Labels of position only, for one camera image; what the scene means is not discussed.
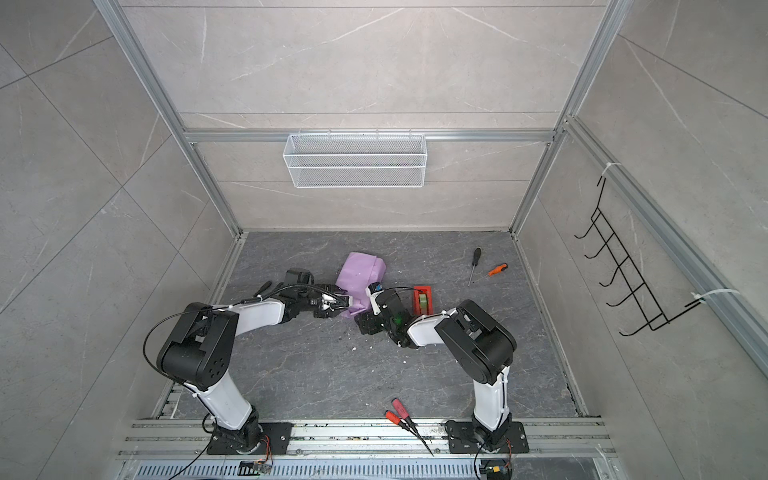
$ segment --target black wire rack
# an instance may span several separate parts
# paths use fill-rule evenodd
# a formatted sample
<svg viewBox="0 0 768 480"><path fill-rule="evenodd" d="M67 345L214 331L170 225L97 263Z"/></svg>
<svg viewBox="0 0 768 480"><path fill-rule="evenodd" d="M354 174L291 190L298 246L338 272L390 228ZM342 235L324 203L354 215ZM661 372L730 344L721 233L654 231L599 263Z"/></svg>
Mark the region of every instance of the black wire rack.
<svg viewBox="0 0 768 480"><path fill-rule="evenodd" d="M595 255L589 256L584 255L588 259L593 259L600 255L600 253L603 250L607 250L609 254L611 255L611 259L616 264L616 267L614 268L614 273L611 276L611 281L608 283L602 283L599 282L601 286L603 287L609 287L611 284L613 284L614 280L616 280L616 276L620 273L622 280L624 280L624 284L627 285L627 288L630 290L629 294L627 294L623 299L621 299L618 303L608 303L605 304L608 306L620 306L622 303L626 302L630 298L634 300L634 302L637 304L637 308L640 309L640 312L643 314L643 319L645 320L645 323L643 323L642 326L637 328L635 331L631 333L624 333L619 332L622 336L633 336L635 333L640 332L644 328L650 328L651 330L658 330L662 326L667 325L668 323L672 322L672 320L682 316L683 314L690 312L692 309L699 306L702 301L699 299L694 300L693 302L687 303L685 306L683 306L683 311L678 313L675 316L668 316L664 309L661 308L661 305L659 305L658 300L656 299L656 296L654 295L654 291L650 288L650 285L648 285L648 282L643 277L643 273L640 271L639 268L637 268L637 265L635 264L634 260L632 259L632 256L627 251L627 248L624 246L624 242L621 241L621 238L616 234L616 230L611 226L611 222L608 221L608 218L603 214L603 211L600 209L600 201L603 199L603 192L605 191L605 177L600 177L600 180L598 181L598 187L600 187L600 196L598 197L598 204L595 206L594 211L592 212L592 215L590 215L591 224L587 231L584 233L584 235L578 236L574 235L574 237L578 239L585 238L594 228L596 232L598 232L598 235L600 235L600 238L602 239L602 246L598 250L598 252ZM605 224L607 225L608 232L607 236L606 233L600 230L600 227L598 227L597 221L602 218ZM616 239L616 241L619 244L620 248L617 248L616 251L611 248L611 246L608 244L612 239ZM637 272L637 276L639 277L639 284L636 286L632 286L629 279L627 278L627 274L631 273L631 271L625 271L625 269L632 268L635 272ZM646 309L643 306L643 303L637 298L638 293L644 293L647 292L651 299L653 300L654 304L658 308L659 313L656 316L653 316L649 318L648 313Z"/></svg>

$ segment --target black hook rack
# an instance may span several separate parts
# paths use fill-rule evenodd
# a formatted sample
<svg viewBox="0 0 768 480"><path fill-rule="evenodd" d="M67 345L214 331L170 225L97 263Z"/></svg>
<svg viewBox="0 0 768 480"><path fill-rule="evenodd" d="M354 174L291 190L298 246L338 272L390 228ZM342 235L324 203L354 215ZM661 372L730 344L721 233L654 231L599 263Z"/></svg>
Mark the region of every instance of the black hook rack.
<svg viewBox="0 0 768 480"><path fill-rule="evenodd" d="M589 259L593 259L600 255L600 253L603 250L608 250L608 252L611 254L611 258L613 259L614 263L616 263L616 268L614 269L614 274L611 276L611 281L608 283L602 283L600 282L600 285L603 287L610 286L614 280L616 280L616 276L618 273L621 273L621 278L624 280L624 283L627 285L627 288L630 290L629 294L627 294L626 297L621 299L618 303L608 303L605 304L608 306L620 306L622 303L626 302L630 298L634 300L634 302L637 304L637 308L640 309L640 312L643 314L643 318L645 319L645 323L640 326L640 328L636 329L632 333L624 333L619 332L622 336L633 336L635 333L640 332L645 327L650 328L651 330L655 331L660 329L662 326L667 325L668 323L672 322L672 320L680 317L684 313L690 312L692 309L699 306L703 300L696 299L693 302L687 303L683 306L683 311L678 313L675 316L669 317L665 312L664 309L661 308L661 305L659 305L658 300L656 300L656 296L654 295L654 291L650 288L650 285L648 285L648 282L645 281L645 278L643 277L643 273L640 271L639 268L637 268L637 265L635 264L634 260L632 259L631 255L627 251L627 248L624 246L624 242L621 241L621 238L616 234L616 230L611 226L611 222L608 221L608 218L603 214L603 211L600 209L600 201L603 199L603 192L605 191L605 177L600 177L600 180L598 180L598 187L600 187L600 196L598 197L598 204L594 208L594 211L592 212L592 215L590 215L591 224L586 232L584 232L584 235L581 235L580 237L578 235L574 235L574 237L578 239L582 239L586 237L589 232L594 228L595 231L598 232L598 235L600 235L600 238L603 241L602 246L598 250L598 252L595 255L592 255L591 257L588 255L584 255L585 257ZM603 219L603 221L608 225L608 228L610 229L610 234L606 237L603 232L600 231L600 227L597 225L597 221L599 218ZM621 246L620 251L614 252L611 249L611 246L608 245L608 242L611 241L611 239L616 239L618 244ZM621 262L617 259L617 253L618 256L622 258ZM629 279L627 278L627 274L624 272L623 267L626 268L625 263L629 262L632 268L635 269L637 272L637 275L640 277L640 284L636 287L632 287L629 283ZM640 302L640 300L637 298L637 292L641 289L645 289L649 294L651 299L653 299L654 303L656 304L656 307L659 309L659 314L654 316L653 318L649 319L648 315L643 308L643 304ZM654 322L657 319L662 319L660 325L653 326L651 323Z"/></svg>

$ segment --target purple fabric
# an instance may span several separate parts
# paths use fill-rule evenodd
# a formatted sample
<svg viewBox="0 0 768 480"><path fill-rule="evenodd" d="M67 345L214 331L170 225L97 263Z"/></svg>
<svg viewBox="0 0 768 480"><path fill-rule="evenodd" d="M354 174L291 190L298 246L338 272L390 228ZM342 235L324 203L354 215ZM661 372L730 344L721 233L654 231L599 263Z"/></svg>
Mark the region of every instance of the purple fabric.
<svg viewBox="0 0 768 480"><path fill-rule="evenodd" d="M336 285L352 296L352 305L341 315L353 318L358 313L371 310L371 300L366 295L366 287L380 282L386 272L384 260L367 253L352 252L341 268Z"/></svg>

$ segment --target robotic arm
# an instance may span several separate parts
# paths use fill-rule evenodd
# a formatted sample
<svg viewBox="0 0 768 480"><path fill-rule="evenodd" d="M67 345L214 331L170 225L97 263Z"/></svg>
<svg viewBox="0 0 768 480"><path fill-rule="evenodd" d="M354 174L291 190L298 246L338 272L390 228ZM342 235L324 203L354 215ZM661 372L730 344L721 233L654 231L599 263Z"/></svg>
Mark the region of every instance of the robotic arm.
<svg viewBox="0 0 768 480"><path fill-rule="evenodd" d="M243 398L229 373L234 337L288 322L302 311L312 310L316 318L333 317L352 304L337 286L311 281L308 271L291 269L286 282L263 297L229 306L191 303L157 356L158 368L187 387L215 418L214 437L239 453L254 452L263 433L258 411ZM381 325L399 346L448 347L474 383L475 440L492 448L503 442L509 424L509 366L517 348L512 335L471 300L414 319L394 290L374 283L369 296L374 312L369 320Z"/></svg>

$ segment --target black mounting plate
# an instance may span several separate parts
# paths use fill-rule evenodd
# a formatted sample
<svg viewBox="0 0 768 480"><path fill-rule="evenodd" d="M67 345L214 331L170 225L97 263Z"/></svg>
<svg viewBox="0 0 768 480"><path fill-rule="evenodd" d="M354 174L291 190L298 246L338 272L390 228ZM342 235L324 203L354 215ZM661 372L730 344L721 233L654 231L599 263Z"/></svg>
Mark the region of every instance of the black mounting plate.
<svg viewBox="0 0 768 480"><path fill-rule="evenodd" d="M288 442L290 442L290 433L293 429L293 423L288 422L263 422L261 435L270 437L270 449L272 455L285 455L288 452ZM208 455L239 455L237 447L231 445L226 439L211 440ZM248 455L265 455L266 442L261 442L253 452Z"/></svg>
<svg viewBox="0 0 768 480"><path fill-rule="evenodd" d="M451 453L477 453L480 449L480 442L475 439L475 428L472 422L454 422L449 420L445 423L445 432L448 433L448 446ZM509 428L504 433L502 440L496 444L487 446L486 450L494 451L500 449L501 453L508 452L507 440L512 446L512 453L529 453L528 436L525 434L525 428L520 422L509 422Z"/></svg>

